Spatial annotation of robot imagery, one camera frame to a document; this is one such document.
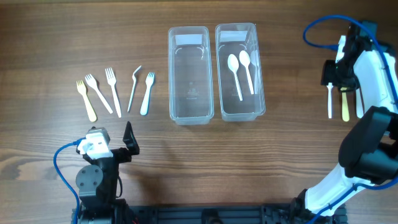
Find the yellow plastic spoon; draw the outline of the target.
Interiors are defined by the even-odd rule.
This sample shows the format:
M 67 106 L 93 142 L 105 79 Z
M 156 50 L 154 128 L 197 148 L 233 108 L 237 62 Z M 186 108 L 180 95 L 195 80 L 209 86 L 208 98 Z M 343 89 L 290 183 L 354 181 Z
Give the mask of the yellow plastic spoon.
M 346 92 L 345 90 L 347 90 L 346 87 L 341 87 L 341 115 L 342 115 L 342 119 L 344 122 L 348 122 L 349 121 L 349 109 L 348 109 L 348 101 L 347 101 L 347 97 L 346 97 Z

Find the white ribbed spoon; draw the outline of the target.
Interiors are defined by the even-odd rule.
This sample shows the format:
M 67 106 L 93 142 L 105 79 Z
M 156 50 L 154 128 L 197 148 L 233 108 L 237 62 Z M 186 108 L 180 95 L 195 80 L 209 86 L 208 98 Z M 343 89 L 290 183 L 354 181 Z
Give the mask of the white ribbed spoon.
M 240 87 L 238 75 L 237 75 L 237 71 L 239 68 L 239 62 L 238 62 L 237 57 L 234 54 L 229 54 L 229 56 L 228 56 L 228 68 L 232 71 L 232 73 L 234 75 L 234 81 L 235 81 L 238 97 L 239 97 L 239 100 L 242 101 L 243 96 L 242 96 L 241 87 Z

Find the white small spoon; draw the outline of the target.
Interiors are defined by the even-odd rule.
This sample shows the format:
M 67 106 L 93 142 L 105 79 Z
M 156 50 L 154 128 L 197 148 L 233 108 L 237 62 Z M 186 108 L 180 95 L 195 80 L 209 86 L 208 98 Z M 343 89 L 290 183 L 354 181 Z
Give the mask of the white small spoon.
M 364 114 L 364 110 L 363 110 L 363 103 L 362 103 L 360 88 L 358 88 L 356 90 L 355 96 L 356 96 L 356 115 L 358 118 L 362 118 L 363 114 Z

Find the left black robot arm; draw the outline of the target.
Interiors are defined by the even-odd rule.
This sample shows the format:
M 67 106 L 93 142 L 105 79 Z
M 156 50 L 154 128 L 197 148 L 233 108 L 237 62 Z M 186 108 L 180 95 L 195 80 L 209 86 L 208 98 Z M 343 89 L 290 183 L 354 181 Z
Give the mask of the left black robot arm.
M 90 164 L 82 168 L 76 176 L 81 204 L 74 211 L 75 223 L 138 223 L 136 214 L 127 202 L 116 195 L 121 186 L 119 165 L 131 162 L 131 157 L 139 154 L 135 148 L 121 147 L 111 150 L 111 157 L 91 159 L 84 155 Z

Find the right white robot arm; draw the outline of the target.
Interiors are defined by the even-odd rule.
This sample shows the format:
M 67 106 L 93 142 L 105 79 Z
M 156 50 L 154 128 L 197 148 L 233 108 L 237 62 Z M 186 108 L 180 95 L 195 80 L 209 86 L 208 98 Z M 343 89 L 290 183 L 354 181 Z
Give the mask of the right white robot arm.
M 344 138 L 339 162 L 317 185 L 289 204 L 256 207 L 131 207 L 134 223 L 346 223 L 347 200 L 362 190 L 384 190 L 397 183 L 397 78 L 389 47 L 376 40 L 377 25 L 352 20 L 349 34 L 330 50 L 322 82 L 341 92 L 362 90 L 366 112 Z

